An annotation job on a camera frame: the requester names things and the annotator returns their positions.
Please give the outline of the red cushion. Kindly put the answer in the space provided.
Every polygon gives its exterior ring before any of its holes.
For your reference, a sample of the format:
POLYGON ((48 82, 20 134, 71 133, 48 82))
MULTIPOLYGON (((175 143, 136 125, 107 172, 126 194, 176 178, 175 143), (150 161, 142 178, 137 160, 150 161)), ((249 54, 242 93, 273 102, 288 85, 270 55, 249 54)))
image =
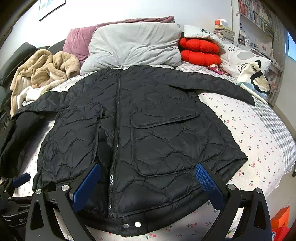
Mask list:
POLYGON ((211 54, 218 54, 220 50, 218 45, 203 39, 181 38, 179 45, 186 50, 211 54))
POLYGON ((212 64, 220 65, 221 59, 216 54, 182 50, 181 57, 183 61, 200 66, 210 66, 212 64))

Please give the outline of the cherry print bed sheet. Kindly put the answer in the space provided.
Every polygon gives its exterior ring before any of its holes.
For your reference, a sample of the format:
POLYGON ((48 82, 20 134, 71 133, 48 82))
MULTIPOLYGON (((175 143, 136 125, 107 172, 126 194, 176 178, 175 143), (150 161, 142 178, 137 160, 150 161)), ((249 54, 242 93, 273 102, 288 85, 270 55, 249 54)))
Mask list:
MULTIPOLYGON (((186 68, 178 71, 197 73, 186 68)), ((68 80, 52 91, 66 92, 91 74, 93 73, 68 80)), ((201 102, 210 107, 227 126, 234 141, 247 156, 247 161, 228 182, 245 190, 260 187, 269 195, 295 163, 295 145, 287 128, 272 109, 261 101, 251 105, 213 92, 199 90, 197 94, 201 102)), ((43 115, 45 123, 25 146, 23 154, 24 163, 21 171, 29 172, 32 176, 31 181, 16 189, 15 196, 30 195, 34 190, 33 183, 37 174, 41 145, 56 119, 54 112, 43 115)), ((90 230, 97 240, 200 240, 217 215, 218 211, 207 201, 171 225, 143 235, 122 236, 92 227, 90 230)))

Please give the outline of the lower red cushion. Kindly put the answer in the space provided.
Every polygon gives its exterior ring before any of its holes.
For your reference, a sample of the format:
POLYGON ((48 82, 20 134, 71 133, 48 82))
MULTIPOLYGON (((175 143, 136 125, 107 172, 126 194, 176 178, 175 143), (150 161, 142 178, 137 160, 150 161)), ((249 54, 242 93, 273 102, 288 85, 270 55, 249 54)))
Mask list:
POLYGON ((200 66, 210 66, 212 64, 220 65, 221 59, 216 54, 182 50, 181 57, 183 61, 200 66))

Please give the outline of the upper red cushion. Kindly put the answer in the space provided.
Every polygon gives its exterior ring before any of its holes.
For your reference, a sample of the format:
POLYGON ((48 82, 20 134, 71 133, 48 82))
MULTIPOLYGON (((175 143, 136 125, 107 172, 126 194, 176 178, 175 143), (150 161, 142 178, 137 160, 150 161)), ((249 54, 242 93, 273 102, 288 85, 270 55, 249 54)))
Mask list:
POLYGON ((211 54, 218 54, 220 50, 218 45, 203 39, 181 38, 179 45, 186 50, 211 54))

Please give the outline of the white bookshelf with books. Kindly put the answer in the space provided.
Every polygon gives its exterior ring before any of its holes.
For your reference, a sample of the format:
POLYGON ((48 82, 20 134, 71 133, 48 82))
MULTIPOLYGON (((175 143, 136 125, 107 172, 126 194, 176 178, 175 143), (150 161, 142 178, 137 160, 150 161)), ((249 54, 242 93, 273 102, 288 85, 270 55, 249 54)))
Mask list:
POLYGON ((266 56, 281 69, 282 64, 274 56, 274 28, 267 6, 262 1, 231 1, 231 6, 234 43, 266 56))

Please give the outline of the white patterned pillow top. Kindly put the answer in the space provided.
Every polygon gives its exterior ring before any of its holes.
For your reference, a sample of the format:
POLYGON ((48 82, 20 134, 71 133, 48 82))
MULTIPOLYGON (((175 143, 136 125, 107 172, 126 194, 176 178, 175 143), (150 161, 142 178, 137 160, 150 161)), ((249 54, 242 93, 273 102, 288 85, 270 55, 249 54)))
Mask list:
POLYGON ((196 26, 184 25, 184 37, 189 39, 204 39, 213 42, 221 48, 224 47, 222 40, 218 36, 196 26))

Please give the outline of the beige fleece garment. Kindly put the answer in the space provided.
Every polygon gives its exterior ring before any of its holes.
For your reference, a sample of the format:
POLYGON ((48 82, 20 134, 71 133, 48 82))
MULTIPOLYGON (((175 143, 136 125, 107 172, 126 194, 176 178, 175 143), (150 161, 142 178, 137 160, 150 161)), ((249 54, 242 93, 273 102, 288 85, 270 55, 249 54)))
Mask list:
POLYGON ((16 70, 10 85, 11 109, 14 116, 23 102, 36 101, 46 91, 80 73, 80 62, 75 55, 59 51, 52 54, 41 49, 16 70))

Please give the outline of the purple pillow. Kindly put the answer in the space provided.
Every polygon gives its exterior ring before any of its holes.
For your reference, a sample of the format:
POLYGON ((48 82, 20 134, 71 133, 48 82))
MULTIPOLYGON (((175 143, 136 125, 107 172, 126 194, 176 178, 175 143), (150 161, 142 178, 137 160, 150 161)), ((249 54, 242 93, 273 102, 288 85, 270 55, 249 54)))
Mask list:
POLYGON ((75 55, 80 65, 85 62, 85 60, 89 56, 88 46, 90 44, 93 33, 101 27, 119 23, 147 23, 147 22, 156 22, 156 23, 174 23, 174 16, 166 16, 163 18, 142 18, 142 19, 129 19, 122 20, 117 22, 108 22, 102 23, 95 26, 84 27, 84 28, 75 28, 71 29, 67 38, 65 40, 65 44, 63 46, 63 51, 69 54, 75 55))

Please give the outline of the grey folded duvet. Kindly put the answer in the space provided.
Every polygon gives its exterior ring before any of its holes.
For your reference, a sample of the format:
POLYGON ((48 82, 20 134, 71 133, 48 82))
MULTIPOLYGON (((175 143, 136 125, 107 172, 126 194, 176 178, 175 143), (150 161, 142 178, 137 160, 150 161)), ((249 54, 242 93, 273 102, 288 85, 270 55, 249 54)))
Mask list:
POLYGON ((88 46, 81 74, 135 65, 181 65, 176 23, 120 23, 98 28, 88 46))

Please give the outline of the white cartoon pillow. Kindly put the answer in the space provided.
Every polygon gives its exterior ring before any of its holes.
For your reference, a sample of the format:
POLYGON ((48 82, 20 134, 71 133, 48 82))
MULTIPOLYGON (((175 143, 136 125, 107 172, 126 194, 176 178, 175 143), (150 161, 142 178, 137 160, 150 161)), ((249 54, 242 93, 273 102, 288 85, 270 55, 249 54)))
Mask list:
POLYGON ((266 74, 271 66, 271 61, 265 57, 261 57, 250 51, 241 49, 234 44, 224 41, 224 47, 220 48, 220 66, 228 72, 232 77, 238 78, 242 70, 250 62, 260 62, 260 69, 263 74, 266 74))

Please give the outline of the framed wall picture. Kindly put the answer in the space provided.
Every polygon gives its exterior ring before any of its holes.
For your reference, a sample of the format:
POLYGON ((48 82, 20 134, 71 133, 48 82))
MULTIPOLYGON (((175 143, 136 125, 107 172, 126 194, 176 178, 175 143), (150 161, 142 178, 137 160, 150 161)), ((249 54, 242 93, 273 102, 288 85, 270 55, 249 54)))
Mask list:
POLYGON ((40 0, 38 12, 39 21, 65 4, 66 0, 40 0))

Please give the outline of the white black tote bag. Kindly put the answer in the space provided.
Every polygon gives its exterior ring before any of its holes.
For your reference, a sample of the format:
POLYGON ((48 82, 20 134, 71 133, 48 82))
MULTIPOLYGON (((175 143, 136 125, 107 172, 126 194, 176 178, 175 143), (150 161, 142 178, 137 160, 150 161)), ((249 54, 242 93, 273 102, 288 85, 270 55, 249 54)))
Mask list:
POLYGON ((268 104, 267 98, 270 94, 271 87, 262 73, 260 66, 261 62, 259 60, 248 63, 238 76, 237 85, 247 90, 264 104, 268 104))

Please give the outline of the black quilted jacket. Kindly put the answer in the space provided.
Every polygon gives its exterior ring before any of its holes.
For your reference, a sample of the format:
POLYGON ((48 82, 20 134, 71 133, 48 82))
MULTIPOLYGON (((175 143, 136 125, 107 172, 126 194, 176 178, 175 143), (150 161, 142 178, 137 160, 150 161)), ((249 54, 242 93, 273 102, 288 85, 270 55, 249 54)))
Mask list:
POLYGON ((208 199, 198 163, 229 181, 247 161, 199 90, 254 104, 228 80, 151 66, 99 70, 66 92, 43 94, 15 116, 56 114, 34 189, 72 183, 96 162, 102 176, 78 213, 87 226, 143 235, 194 212, 208 199))

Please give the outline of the stack of books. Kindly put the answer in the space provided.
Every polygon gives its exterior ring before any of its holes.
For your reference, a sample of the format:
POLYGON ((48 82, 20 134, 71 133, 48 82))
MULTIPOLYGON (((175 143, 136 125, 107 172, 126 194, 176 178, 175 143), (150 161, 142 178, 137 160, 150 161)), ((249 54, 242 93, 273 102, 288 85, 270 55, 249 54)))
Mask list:
POLYGON ((215 20, 214 34, 217 35, 222 40, 227 40, 234 44, 235 33, 228 26, 225 19, 215 20))

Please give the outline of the orange box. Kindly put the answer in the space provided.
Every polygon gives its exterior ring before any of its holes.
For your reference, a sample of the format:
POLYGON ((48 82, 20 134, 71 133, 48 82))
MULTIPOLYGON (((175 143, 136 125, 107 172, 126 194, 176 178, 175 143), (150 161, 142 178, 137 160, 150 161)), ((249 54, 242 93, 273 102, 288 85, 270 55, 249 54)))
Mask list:
POLYGON ((282 241, 290 230, 288 219, 290 216, 290 207, 282 208, 271 220, 272 240, 282 241))

